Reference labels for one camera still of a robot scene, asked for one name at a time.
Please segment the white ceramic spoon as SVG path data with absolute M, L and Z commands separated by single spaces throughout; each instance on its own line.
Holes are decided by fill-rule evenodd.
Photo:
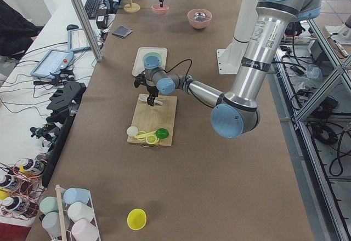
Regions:
M 139 95 L 139 100 L 142 102 L 146 102 L 149 106 L 151 105 L 150 102 L 148 102 L 148 97 L 144 96 L 144 95 Z M 154 100 L 153 101 L 153 105 L 163 105 L 163 102 L 160 100 Z

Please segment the small pink bowl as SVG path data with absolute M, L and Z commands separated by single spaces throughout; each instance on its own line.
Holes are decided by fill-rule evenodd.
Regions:
M 160 6 L 159 4 L 153 4 L 151 6 L 151 10 L 155 15 L 164 16 L 169 11 L 169 6 L 166 4 L 163 4 L 163 6 Z

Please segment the green bowl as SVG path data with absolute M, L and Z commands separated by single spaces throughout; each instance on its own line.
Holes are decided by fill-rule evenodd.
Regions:
M 160 63 L 162 63 L 162 56 L 160 53 L 158 52 L 148 52 L 143 56 L 143 62 L 145 62 L 145 60 L 150 57 L 150 56 L 154 56 L 156 58 L 158 58 L 158 60 L 160 61 Z

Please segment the large pink bowl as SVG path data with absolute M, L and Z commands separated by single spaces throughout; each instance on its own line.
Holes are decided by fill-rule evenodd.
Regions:
M 188 11 L 189 24 L 195 29 L 206 28 L 212 19 L 212 13 L 206 9 L 192 9 Z

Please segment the wooden cutting board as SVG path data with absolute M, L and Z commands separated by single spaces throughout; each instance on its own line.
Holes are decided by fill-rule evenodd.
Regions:
M 165 128 L 169 136 L 161 139 L 160 146 L 171 146 L 173 139 L 174 120 L 176 116 L 177 97 L 159 95 L 156 100 L 162 101 L 163 105 L 149 106 L 147 102 L 138 99 L 134 116 L 130 126 L 135 126 L 139 131 L 151 132 L 158 128 Z

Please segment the lemon slice lower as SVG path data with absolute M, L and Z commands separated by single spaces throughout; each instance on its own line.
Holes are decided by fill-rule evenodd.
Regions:
M 137 135 L 135 136 L 135 138 L 137 138 L 137 139 L 138 139 L 138 138 L 142 138 L 144 134 L 146 134 L 146 132 L 140 131 L 140 132 L 137 133 Z

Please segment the cream rabbit tray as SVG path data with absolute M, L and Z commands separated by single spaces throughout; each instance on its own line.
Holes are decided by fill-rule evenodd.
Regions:
M 168 50 L 166 48 L 160 48 L 160 47 L 140 47 L 138 49 L 134 66 L 132 69 L 132 76 L 136 77 L 138 74 L 142 73 L 144 70 L 144 62 L 143 62 L 143 56 L 148 53 L 148 52 L 158 52 L 162 56 L 162 63 L 161 63 L 161 68 L 165 69 L 166 67 L 166 60 L 167 60 L 167 52 Z

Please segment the white steamed bun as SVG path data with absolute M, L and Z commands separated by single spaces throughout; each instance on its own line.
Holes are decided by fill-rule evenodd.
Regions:
M 139 129 L 136 126 L 130 126 L 127 128 L 127 135 L 135 137 L 139 133 Z

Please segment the black keyboard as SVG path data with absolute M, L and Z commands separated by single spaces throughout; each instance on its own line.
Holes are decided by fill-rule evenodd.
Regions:
M 101 0 L 86 0 L 84 9 L 88 16 L 88 19 L 95 19 L 97 16 L 97 10 L 99 9 Z

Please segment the blue teach pendant far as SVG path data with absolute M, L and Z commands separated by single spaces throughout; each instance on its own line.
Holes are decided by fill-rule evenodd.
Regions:
M 67 44 L 68 50 L 74 53 L 90 49 L 90 44 L 82 28 L 67 31 Z

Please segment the blue teach pendant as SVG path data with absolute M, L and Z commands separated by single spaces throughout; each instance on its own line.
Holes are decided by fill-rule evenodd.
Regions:
M 73 60 L 72 51 L 51 49 L 31 71 L 30 75 L 39 78 L 54 79 L 54 75 L 66 69 Z
M 74 53 L 90 49 L 90 44 L 82 28 L 67 31 L 67 44 L 68 50 Z

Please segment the blue teach pendant near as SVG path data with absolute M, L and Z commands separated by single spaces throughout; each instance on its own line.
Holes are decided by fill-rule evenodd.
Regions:
M 73 60 L 72 51 L 51 49 L 31 71 L 30 75 L 39 78 L 54 79 L 54 75 L 66 69 Z

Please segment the yellow plastic cup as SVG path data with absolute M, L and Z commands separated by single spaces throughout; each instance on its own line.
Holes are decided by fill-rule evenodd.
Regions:
M 127 216 L 127 225 L 130 229 L 138 231 L 147 223 L 146 212 L 141 208 L 131 210 Z

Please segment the white cup rack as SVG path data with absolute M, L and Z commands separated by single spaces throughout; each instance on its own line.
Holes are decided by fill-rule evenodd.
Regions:
M 101 240 L 90 190 L 56 185 L 55 194 L 39 204 L 50 240 Z

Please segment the aluminium frame post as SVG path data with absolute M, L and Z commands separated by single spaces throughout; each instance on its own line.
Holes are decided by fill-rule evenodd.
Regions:
M 85 35 L 88 39 L 88 42 L 90 44 L 90 48 L 93 51 L 93 54 L 95 56 L 95 59 L 97 62 L 100 62 L 103 58 L 101 49 L 98 45 L 97 38 L 95 37 L 95 33 L 91 27 L 91 24 L 89 22 L 88 16 L 86 14 L 86 11 L 84 9 L 84 6 L 82 4 L 81 0 L 71 0 L 71 3 L 73 5 L 73 8 L 75 10 L 75 13 L 80 21 L 80 24 L 85 32 Z

